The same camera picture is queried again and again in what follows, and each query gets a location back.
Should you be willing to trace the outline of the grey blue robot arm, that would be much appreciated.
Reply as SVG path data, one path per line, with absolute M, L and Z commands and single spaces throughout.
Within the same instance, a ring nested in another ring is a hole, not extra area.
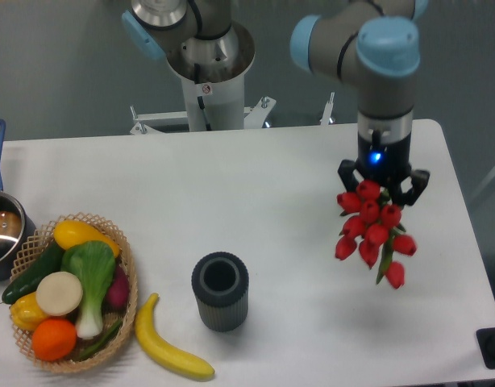
M 357 89 L 358 156 L 339 166 L 344 187 L 367 178 L 399 206 L 413 205 L 430 179 L 409 162 L 420 64 L 414 20 L 425 9 L 424 1 L 352 1 L 331 18 L 306 16 L 289 42 L 296 66 Z M 122 23 L 145 56 L 166 59 L 180 78 L 191 131 L 247 127 L 244 76 L 255 45 L 230 2 L 134 1 Z

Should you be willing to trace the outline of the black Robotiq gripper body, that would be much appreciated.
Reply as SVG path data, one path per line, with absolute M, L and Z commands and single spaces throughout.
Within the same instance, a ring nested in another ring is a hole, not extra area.
M 356 171 L 385 188 L 397 187 L 410 176 L 411 134 L 391 144 L 373 144 L 357 135 Z

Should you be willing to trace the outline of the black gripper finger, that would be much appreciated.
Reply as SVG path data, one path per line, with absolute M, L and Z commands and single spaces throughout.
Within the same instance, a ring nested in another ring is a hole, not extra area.
M 414 169 L 410 171 L 410 188 L 404 192 L 401 182 L 392 185 L 392 201 L 398 206 L 413 206 L 427 188 L 431 173 L 423 169 Z
M 338 174 L 346 191 L 356 191 L 360 181 L 357 175 L 360 173 L 360 166 L 357 160 L 342 160 L 338 167 Z

